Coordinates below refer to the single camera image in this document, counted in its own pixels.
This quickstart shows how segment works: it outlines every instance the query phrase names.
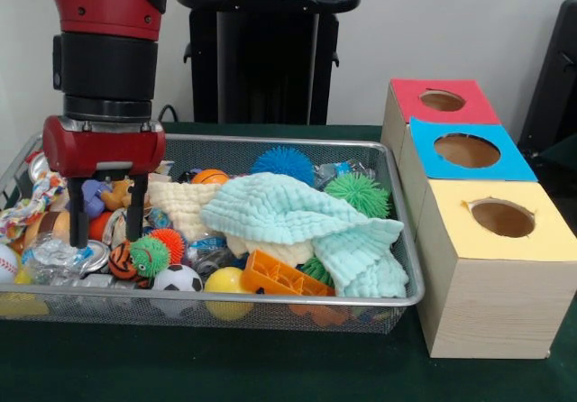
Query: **stacked boxes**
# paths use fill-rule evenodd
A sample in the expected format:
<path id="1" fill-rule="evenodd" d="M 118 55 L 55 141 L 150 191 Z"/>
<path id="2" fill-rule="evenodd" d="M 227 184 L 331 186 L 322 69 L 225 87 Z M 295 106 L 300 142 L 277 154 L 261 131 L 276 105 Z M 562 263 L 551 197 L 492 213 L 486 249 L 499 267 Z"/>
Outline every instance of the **stacked boxes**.
<path id="1" fill-rule="evenodd" d="M 479 87 L 393 80 L 398 163 L 432 357 L 544 358 L 577 288 L 577 240 Z"/>

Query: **black cable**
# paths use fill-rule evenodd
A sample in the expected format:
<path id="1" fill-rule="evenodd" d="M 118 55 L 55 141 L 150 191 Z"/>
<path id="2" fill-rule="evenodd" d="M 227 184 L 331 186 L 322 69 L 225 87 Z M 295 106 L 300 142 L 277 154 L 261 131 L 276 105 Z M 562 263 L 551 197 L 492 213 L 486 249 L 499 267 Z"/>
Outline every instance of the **black cable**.
<path id="1" fill-rule="evenodd" d="M 173 105 L 164 105 L 164 107 L 160 110 L 160 114 L 159 114 L 159 121 L 160 122 L 164 118 L 164 114 L 166 113 L 166 111 L 172 112 L 172 118 L 174 119 L 175 123 L 178 123 L 180 121 L 179 115 L 177 114 L 177 110 L 174 108 L 174 106 Z"/>

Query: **metal tray rim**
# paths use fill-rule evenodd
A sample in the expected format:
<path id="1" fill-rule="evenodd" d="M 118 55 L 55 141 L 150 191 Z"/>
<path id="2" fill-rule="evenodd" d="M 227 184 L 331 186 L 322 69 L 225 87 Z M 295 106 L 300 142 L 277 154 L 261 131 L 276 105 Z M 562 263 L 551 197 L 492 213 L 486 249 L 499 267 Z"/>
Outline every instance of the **metal tray rim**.
<path id="1" fill-rule="evenodd" d="M 18 156 L 10 164 L 4 175 L 0 178 L 0 187 L 6 187 L 8 181 L 19 169 L 28 153 L 32 150 L 41 134 L 35 134 L 26 142 L 18 153 Z M 341 141 L 341 140 L 316 140 L 316 139 L 291 139 L 291 138 L 262 138 L 223 135 L 198 135 L 198 134 L 167 134 L 167 140 L 178 141 L 218 141 L 218 142 L 264 142 L 264 143 L 293 143 L 312 145 L 339 145 L 361 146 L 375 149 L 383 154 L 387 162 L 390 174 L 391 188 L 401 191 L 402 187 L 398 178 L 397 166 L 392 151 L 378 142 L 366 141 Z M 263 296 L 257 294 L 238 295 L 225 293 L 195 293 L 177 291 L 151 291 L 140 289 L 111 289 L 111 288 L 70 288 L 50 287 L 34 285 L 0 284 L 0 293 L 23 293 L 37 295 L 76 295 L 86 297 L 129 297 L 129 298 L 157 298 L 167 300 L 197 300 L 197 301 L 224 301 L 246 303 L 274 303 L 274 304 L 300 304 L 318 306 L 378 306 L 378 307 L 407 307 L 417 304 L 425 294 L 425 283 L 417 256 L 415 244 L 412 241 L 413 234 L 408 223 L 408 212 L 402 196 L 392 194 L 398 218 L 405 224 L 401 234 L 401 240 L 408 252 L 408 259 L 413 269 L 416 291 L 411 297 L 406 298 L 358 298 L 358 297 L 298 297 L 298 296 Z"/>

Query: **plastic bottle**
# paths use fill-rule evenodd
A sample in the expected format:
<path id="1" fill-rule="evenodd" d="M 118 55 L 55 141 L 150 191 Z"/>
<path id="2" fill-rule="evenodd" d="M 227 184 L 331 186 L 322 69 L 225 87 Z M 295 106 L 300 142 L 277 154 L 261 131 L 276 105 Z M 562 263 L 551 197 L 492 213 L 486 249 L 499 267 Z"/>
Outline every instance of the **plastic bottle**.
<path id="1" fill-rule="evenodd" d="M 333 179 L 344 174 L 359 173 L 370 179 L 375 178 L 375 171 L 365 168 L 358 160 L 351 159 L 340 163 L 326 163 L 315 166 L 315 188 L 323 190 Z"/>

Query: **red box top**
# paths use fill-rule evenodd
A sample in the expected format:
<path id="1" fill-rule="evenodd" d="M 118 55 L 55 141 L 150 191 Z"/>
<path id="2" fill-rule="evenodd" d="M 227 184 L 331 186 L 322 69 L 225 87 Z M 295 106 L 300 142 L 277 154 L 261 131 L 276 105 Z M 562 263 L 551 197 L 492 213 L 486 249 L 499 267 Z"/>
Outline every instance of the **red box top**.
<path id="1" fill-rule="evenodd" d="M 500 124 L 489 100 L 474 80 L 390 81 L 405 122 Z"/>

